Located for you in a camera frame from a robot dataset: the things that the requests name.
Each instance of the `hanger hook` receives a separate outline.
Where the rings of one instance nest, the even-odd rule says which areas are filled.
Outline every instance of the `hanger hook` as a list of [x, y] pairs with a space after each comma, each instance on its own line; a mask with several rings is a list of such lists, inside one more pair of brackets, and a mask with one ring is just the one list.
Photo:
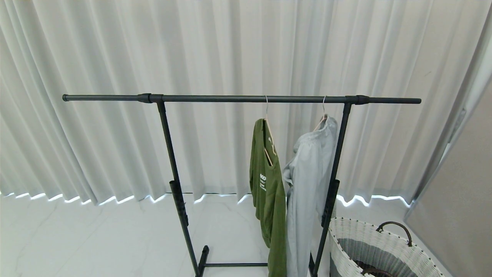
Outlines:
[[326, 95], [325, 95], [325, 97], [323, 97], [323, 116], [326, 114], [325, 113], [325, 98], [326, 98]]
[[265, 99], [267, 100], [267, 110], [266, 110], [266, 115], [268, 116], [268, 96], [265, 95]]

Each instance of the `floor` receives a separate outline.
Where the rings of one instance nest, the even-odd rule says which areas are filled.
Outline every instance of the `floor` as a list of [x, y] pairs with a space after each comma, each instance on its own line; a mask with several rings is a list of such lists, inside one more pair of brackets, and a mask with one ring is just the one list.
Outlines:
[[[206, 195], [194, 203], [184, 195], [195, 254], [205, 244], [208, 262], [266, 262], [265, 247], [252, 199]], [[338, 216], [374, 224], [402, 222], [400, 200], [373, 199], [368, 207], [337, 201]], [[171, 195], [154, 202], [130, 200], [101, 206], [62, 198], [0, 197], [0, 276], [2, 277], [192, 277], [186, 244]], [[403, 230], [388, 230], [404, 235]], [[316, 228], [314, 241], [321, 228]], [[317, 246], [313, 242], [313, 253]], [[445, 276], [450, 276], [427, 251]], [[326, 276], [326, 257], [319, 276]], [[266, 268], [206, 268], [204, 276], [267, 276]]]

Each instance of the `curtain fold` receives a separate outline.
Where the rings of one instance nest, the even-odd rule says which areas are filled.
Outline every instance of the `curtain fold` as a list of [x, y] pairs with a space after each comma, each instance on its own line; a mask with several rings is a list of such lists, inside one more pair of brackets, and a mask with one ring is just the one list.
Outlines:
[[[62, 94], [356, 95], [339, 193], [408, 202], [425, 173], [491, 1], [0, 2], [0, 190], [102, 203], [170, 191], [155, 105]], [[341, 104], [325, 104], [341, 120]], [[249, 192], [264, 104], [166, 104], [184, 192]], [[280, 162], [321, 104], [270, 104]]]

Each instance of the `clothes hanger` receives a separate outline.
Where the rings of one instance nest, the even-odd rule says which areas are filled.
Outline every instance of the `clothes hanger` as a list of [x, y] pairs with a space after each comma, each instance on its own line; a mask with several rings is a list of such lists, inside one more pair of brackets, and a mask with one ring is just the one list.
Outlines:
[[325, 113], [325, 98], [326, 98], [326, 95], [325, 95], [325, 97], [323, 97], [323, 117], [319, 121], [318, 125], [316, 125], [316, 127], [314, 127], [314, 130], [312, 130], [313, 132], [316, 131], [318, 129], [319, 125], [321, 125], [321, 122], [323, 122], [323, 120], [325, 120], [327, 118], [326, 113]]
[[[270, 130], [270, 125], [268, 124], [268, 97], [265, 95], [265, 98], [267, 99], [267, 109], [265, 111], [265, 123], [267, 124], [268, 132], [270, 133], [270, 137], [268, 139], [269, 139], [270, 143], [272, 144], [273, 153], [276, 155], [275, 147], [274, 147], [274, 143], [273, 143], [273, 138], [272, 138], [272, 131]], [[270, 166], [272, 166], [273, 163], [272, 163], [272, 160], [270, 159], [270, 155], [268, 154], [267, 149], [263, 148], [263, 150], [265, 150], [265, 154], [267, 155], [268, 162], [270, 163]]]

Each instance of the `light gray hooded jacket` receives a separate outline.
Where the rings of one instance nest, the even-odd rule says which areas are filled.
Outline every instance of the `light gray hooded jacket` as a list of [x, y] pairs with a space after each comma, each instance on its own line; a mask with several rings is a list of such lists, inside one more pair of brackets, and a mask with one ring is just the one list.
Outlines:
[[337, 122], [325, 115], [318, 130], [299, 137], [294, 145], [296, 156], [282, 171], [283, 179], [289, 184], [287, 277], [306, 277], [308, 274], [315, 211], [321, 222], [332, 172], [336, 133]]

